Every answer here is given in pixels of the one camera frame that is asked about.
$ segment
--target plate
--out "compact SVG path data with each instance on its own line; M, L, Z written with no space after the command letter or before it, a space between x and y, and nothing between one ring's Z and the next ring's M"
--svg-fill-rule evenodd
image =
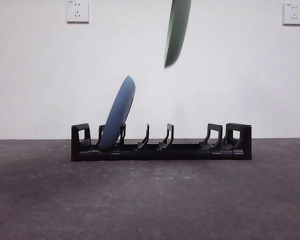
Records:
M173 0L165 45L164 67L174 64L184 44L191 0Z
M111 107L104 125L99 149L101 151L114 148L120 135L120 128L126 122L132 102L134 100L136 85L134 80L127 76L123 81Z

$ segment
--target rack base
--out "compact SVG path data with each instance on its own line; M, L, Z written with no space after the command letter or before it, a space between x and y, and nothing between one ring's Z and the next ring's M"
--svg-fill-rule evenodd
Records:
M138 144L125 144L126 125L120 130L120 139L111 150L99 150L99 142L104 125L99 126L99 140L91 144L88 123L71 127L71 161L122 161L122 160L251 160L251 125L228 123L225 137L222 139L222 126L208 124L207 136L198 143L173 143L174 126L167 124L167 134L162 142L149 143L149 124L146 136ZM218 131L218 140L208 143L211 130ZM84 139L79 139L79 131L84 131ZM239 139L233 137L233 131L240 132Z

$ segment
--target falling plate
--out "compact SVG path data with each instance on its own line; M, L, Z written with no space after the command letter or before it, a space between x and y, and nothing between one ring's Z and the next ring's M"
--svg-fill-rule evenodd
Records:
M172 0L171 14L166 38L164 67L174 64L184 43L191 0Z

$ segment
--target white wall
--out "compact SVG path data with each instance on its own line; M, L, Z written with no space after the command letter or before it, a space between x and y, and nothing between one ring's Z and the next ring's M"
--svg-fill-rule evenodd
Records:
M300 138L300 27L282 0L192 0L179 60L164 69L171 0L0 0L0 139L69 139L104 124L126 77L136 83L127 138L201 138L207 123L251 124L254 138Z

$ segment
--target electrical outlet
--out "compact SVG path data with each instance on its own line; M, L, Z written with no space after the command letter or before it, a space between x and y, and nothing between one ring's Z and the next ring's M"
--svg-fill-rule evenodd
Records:
M68 23L89 23L89 1L69 0L66 3L66 21Z
M300 2L285 2L283 4L283 24L300 25Z

